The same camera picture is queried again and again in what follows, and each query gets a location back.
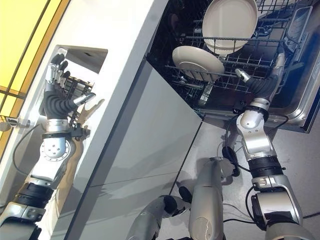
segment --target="wire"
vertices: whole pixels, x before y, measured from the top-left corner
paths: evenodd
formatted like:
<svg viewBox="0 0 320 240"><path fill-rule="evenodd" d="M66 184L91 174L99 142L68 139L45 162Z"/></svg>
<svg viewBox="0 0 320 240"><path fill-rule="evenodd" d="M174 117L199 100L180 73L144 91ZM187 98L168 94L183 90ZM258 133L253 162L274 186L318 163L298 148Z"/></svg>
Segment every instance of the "wire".
<svg viewBox="0 0 320 240"><path fill-rule="evenodd" d="M253 221L244 221L244 220L235 219L235 218L229 218L229 219L223 220L224 223L230 222L230 221L237 221L237 222L241 222L241 223L245 223L245 224L256 224Z"/></svg>
<svg viewBox="0 0 320 240"><path fill-rule="evenodd" d="M319 215L320 215L320 211L312 213L312 214L307 215L307 216L304 216L303 219L310 219L310 218L313 218L313 217L316 217L316 216L319 216Z"/></svg>
<svg viewBox="0 0 320 240"><path fill-rule="evenodd" d="M14 147L14 150L13 150L13 154L12 154L12 162L13 162L13 166L14 168L19 172L21 173L22 175L25 175L25 176L28 176L29 174L24 172L24 171L21 171L17 164L16 164L16 151L17 151L17 148L19 147L19 145L21 144L21 142L26 138L26 136L28 134L30 134L35 128L37 128L38 126L42 126L42 124L37 124L35 125L33 128L31 128L29 131L26 132L26 134L18 141L18 143L16 144L16 146Z"/></svg>
<svg viewBox="0 0 320 240"><path fill-rule="evenodd" d="M249 207L248 207L248 197L249 197L250 192L251 192L253 189L254 189L254 186L250 187L250 189L248 190L248 192L247 192L246 195L245 195L245 208L246 208L246 210L247 210L250 218L252 219L252 221L253 221L254 223L256 223L256 220L255 220L254 217L252 216L252 214L251 214L251 212L250 212L250 210L249 210Z"/></svg>
<svg viewBox="0 0 320 240"><path fill-rule="evenodd" d="M282 123L280 123L279 125L275 126L274 128L271 128L271 129L266 133L267 135L269 135L272 131L274 131L274 130L276 130L276 129L280 128L282 125L286 124L286 123L289 121L289 117L288 117L288 116L286 116L286 115L276 115L276 114L275 114L275 116L281 116L281 117L284 117L284 118L285 118L285 121L284 121L284 122L282 122Z"/></svg>
<svg viewBox="0 0 320 240"><path fill-rule="evenodd" d="M239 116L239 115L233 116L233 117L229 120L229 122L228 122L228 124L227 124L227 126L226 126L224 142L225 142L225 149L226 149L226 152L227 152L228 156L231 156L231 154L229 153L229 149L228 149L228 133L229 133L229 128L230 128L231 122L232 122L235 118L237 118L238 116ZM233 165L237 166L238 168L240 168L240 169L242 169L242 170L245 170L246 172L249 172L249 173L250 173L250 170L249 170L249 169L241 166L240 164L234 163L234 162L232 162L232 161L230 161L230 162L231 162Z"/></svg>
<svg viewBox="0 0 320 240"><path fill-rule="evenodd" d="M247 214L245 214L243 211L241 211L239 208L237 208L236 206L234 206L234 205L232 205L232 204L230 204L230 203L223 203L223 205L225 205L225 206L230 206L230 207L233 207L234 209L236 209L236 210L238 210L240 213L242 213L244 216L246 216L246 217L250 217L249 215L247 215Z"/></svg>

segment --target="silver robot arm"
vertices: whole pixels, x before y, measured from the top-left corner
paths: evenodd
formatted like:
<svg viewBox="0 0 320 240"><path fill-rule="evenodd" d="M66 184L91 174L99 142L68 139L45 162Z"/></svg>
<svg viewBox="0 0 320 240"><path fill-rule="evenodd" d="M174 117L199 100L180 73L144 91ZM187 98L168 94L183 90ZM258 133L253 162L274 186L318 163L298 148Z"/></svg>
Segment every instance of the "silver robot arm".
<svg viewBox="0 0 320 240"><path fill-rule="evenodd" d="M135 218L126 240L155 240L159 235L162 219L179 215L188 209L190 203L177 196L160 196Z"/></svg>
<svg viewBox="0 0 320 240"><path fill-rule="evenodd" d="M68 123L68 114L95 94L65 99L60 85L68 65L67 61L61 64L64 58L63 54L57 54L47 67L43 98L47 125L42 135L40 158L0 216L0 240L38 239L41 229L35 222L42 219L47 203L66 172L68 160L75 153L73 139L90 133L81 125L74 128Z"/></svg>
<svg viewBox="0 0 320 240"><path fill-rule="evenodd" d="M213 157L202 168L191 199L165 195L149 203L135 218L126 240L155 240L162 219L190 209L189 233L193 240L222 240L223 196L221 181L233 174L234 166L223 157Z"/></svg>
<svg viewBox="0 0 320 240"><path fill-rule="evenodd" d="M270 77L255 79L241 69L236 74L255 95L236 121L242 147L252 175L252 185L259 192L251 197L254 220L266 231L266 240L314 240L302 227L303 215L294 191L278 161L274 146L264 131L268 109L282 80L285 64L283 47L278 48Z"/></svg>

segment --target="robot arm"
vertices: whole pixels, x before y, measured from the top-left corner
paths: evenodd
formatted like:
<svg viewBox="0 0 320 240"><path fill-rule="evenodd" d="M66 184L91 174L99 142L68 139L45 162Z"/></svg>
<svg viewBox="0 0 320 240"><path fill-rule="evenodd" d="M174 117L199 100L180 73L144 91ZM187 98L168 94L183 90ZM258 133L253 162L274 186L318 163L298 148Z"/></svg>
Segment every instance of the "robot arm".
<svg viewBox="0 0 320 240"><path fill-rule="evenodd" d="M266 231L265 239L288 237L313 240L311 234L302 227L302 211L283 173L275 148L264 131L268 109L282 80L284 64L285 52L280 46L270 77L255 79L241 69L235 70L255 96L245 112L237 118L236 126L242 136L242 148L253 187L259 192L251 197L254 220L260 229Z"/></svg>
<svg viewBox="0 0 320 240"><path fill-rule="evenodd" d="M71 127L68 114L92 99L88 93L76 99L65 99L61 84L70 73L64 74L68 62L57 54L47 67L44 89L46 133L42 135L40 158L23 186L0 216L0 239L38 239L41 229L35 225L42 219L45 207L65 174L69 158L75 152L74 137L86 137L90 131L80 125Z"/></svg>

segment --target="white cabinet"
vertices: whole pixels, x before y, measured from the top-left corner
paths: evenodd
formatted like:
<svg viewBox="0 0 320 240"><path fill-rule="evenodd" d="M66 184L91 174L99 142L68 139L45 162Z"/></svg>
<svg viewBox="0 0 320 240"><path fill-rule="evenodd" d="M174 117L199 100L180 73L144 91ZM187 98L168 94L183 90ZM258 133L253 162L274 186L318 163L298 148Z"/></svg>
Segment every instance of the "white cabinet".
<svg viewBox="0 0 320 240"><path fill-rule="evenodd" d="M176 173L201 122L146 62L91 186Z"/></svg>

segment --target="black rubber joint cover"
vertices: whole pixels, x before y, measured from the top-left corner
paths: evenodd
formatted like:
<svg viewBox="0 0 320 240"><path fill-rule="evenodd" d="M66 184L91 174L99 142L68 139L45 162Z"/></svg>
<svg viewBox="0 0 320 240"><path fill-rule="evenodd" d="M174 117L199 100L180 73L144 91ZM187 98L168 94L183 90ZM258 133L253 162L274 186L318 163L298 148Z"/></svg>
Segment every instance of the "black rubber joint cover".
<svg viewBox="0 0 320 240"><path fill-rule="evenodd" d="M25 182L15 195L13 202L44 209L53 192L50 187Z"/></svg>
<svg viewBox="0 0 320 240"><path fill-rule="evenodd" d="M248 164L253 178L284 174L277 156L263 156L254 158L249 160Z"/></svg>

